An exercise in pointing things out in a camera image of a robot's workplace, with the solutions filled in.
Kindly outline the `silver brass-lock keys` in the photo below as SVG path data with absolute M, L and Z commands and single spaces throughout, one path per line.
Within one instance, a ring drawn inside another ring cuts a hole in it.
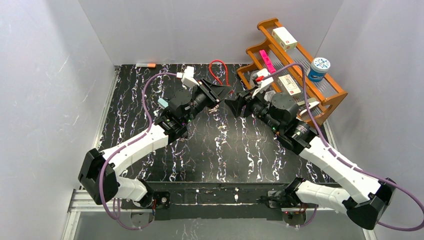
M 219 110 L 219 105 L 216 105 L 214 108 L 210 109 L 209 112 L 210 113 L 215 113 Z

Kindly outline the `red cable padlock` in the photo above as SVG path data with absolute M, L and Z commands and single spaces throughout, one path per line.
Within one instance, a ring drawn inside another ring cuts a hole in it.
M 233 67 L 220 59 L 212 60 L 208 65 L 208 71 L 217 84 L 222 86 L 233 86 Z

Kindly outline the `black cable padlock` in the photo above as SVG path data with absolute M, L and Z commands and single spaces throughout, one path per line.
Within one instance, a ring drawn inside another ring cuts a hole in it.
M 188 129 L 187 129 L 186 127 L 184 127 L 184 128 L 182 129 L 182 132 L 181 132 L 180 140 L 181 140 L 182 142 L 184 142 L 184 141 L 188 140 L 189 138 L 190 138 L 190 137 L 189 137 Z

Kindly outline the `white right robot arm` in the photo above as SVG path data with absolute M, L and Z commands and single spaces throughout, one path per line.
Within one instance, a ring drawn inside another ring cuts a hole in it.
M 353 164 L 339 161 L 341 155 L 326 146 L 317 131 L 297 118 L 299 106 L 287 93 L 275 93 L 269 101 L 263 94 L 242 91 L 225 104 L 235 117 L 254 115 L 275 133 L 289 151 L 313 163 L 340 186 L 328 187 L 297 177 L 284 190 L 266 199 L 276 204 L 314 204 L 343 213 L 363 229 L 373 230 L 391 202 L 395 188 L 384 181 L 357 172 Z

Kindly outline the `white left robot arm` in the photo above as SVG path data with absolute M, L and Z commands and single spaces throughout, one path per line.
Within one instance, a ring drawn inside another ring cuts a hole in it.
M 153 200 L 154 190 L 145 180 L 122 177 L 124 170 L 146 155 L 180 139 L 188 124 L 204 109 L 214 108 L 232 91 L 204 79 L 176 91 L 171 98 L 160 99 L 160 117 L 148 129 L 114 147 L 89 150 L 78 180 L 97 205 L 126 199 L 143 205 Z

